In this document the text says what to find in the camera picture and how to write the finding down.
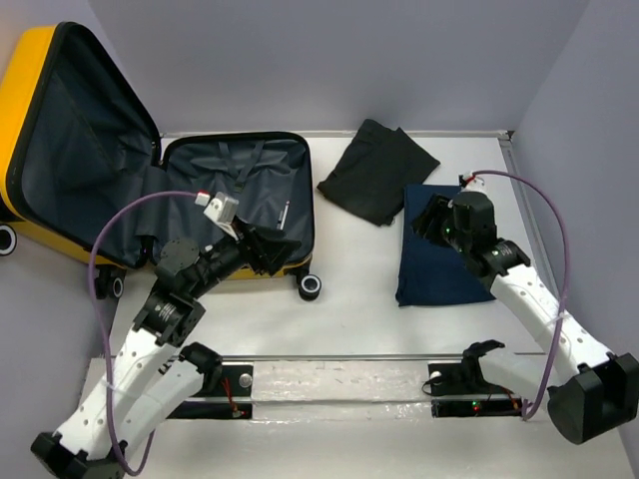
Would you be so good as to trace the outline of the navy blue garment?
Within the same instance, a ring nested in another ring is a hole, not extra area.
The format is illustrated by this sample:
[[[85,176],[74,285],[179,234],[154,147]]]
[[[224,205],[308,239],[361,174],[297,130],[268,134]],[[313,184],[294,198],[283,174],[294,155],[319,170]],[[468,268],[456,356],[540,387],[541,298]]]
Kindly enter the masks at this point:
[[[402,249],[395,300],[400,307],[452,306],[494,300],[464,266],[461,256],[449,247],[417,236],[411,222],[435,195],[452,197],[458,186],[418,185],[404,188]]]

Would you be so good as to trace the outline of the black garment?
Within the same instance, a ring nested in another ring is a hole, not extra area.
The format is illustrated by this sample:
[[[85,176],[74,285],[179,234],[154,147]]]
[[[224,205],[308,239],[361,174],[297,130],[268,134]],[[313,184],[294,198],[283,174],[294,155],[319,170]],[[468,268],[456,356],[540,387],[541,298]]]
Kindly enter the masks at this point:
[[[389,226],[403,208],[404,188],[423,183],[439,166],[403,129],[366,119],[318,190],[346,212]]]

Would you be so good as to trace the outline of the yellow hard-shell suitcase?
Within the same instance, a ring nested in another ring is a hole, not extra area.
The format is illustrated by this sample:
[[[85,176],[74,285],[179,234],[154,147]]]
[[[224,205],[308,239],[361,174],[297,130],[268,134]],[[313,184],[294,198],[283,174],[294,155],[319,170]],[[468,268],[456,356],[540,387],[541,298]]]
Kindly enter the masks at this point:
[[[1,81],[1,252],[19,237],[96,265],[99,297],[123,275],[158,261],[172,240],[201,246],[226,234],[205,215],[217,193],[239,201],[235,219],[283,231],[300,248],[290,274],[313,300],[316,225],[311,150],[290,132],[189,136],[164,143],[98,38],[75,22],[19,38]]]

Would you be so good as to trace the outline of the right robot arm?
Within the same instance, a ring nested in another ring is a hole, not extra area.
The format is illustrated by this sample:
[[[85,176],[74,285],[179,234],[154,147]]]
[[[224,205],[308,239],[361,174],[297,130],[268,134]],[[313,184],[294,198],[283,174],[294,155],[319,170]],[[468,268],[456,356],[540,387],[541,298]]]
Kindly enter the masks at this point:
[[[459,378],[467,389],[481,391],[492,383],[532,399],[573,444],[637,417],[637,359],[614,353],[561,307],[527,254],[499,236],[486,194],[463,190],[451,198],[434,195],[411,228],[419,237],[454,250],[546,355],[548,372],[508,359],[499,345],[460,365]]]

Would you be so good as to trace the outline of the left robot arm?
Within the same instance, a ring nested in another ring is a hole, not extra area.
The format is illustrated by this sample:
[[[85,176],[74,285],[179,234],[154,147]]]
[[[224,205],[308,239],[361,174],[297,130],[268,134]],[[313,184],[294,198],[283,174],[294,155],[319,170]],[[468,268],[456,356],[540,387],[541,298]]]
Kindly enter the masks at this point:
[[[139,448],[185,399],[221,382],[222,358],[187,337],[205,314],[201,296],[247,266],[273,275],[300,242],[284,232],[234,219],[230,233],[206,247],[192,239],[165,244],[156,282],[117,354],[78,409],[53,432],[40,433],[32,453],[57,478],[122,478]]]

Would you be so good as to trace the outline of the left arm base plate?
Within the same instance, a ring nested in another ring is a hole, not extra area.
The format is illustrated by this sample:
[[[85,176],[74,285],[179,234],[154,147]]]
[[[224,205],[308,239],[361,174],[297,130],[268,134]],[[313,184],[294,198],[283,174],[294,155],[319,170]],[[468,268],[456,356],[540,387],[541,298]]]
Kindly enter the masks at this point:
[[[225,363],[220,379],[207,379],[203,388],[169,416],[183,420],[249,420],[253,418],[254,366]]]

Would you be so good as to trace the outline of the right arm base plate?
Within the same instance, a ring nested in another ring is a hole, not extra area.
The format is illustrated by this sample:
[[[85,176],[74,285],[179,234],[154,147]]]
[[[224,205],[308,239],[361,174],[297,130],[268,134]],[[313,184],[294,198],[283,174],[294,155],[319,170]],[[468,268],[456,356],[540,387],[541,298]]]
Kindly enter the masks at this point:
[[[512,391],[485,382],[461,362],[428,365],[422,392],[430,399],[433,418],[520,417],[522,401]]]

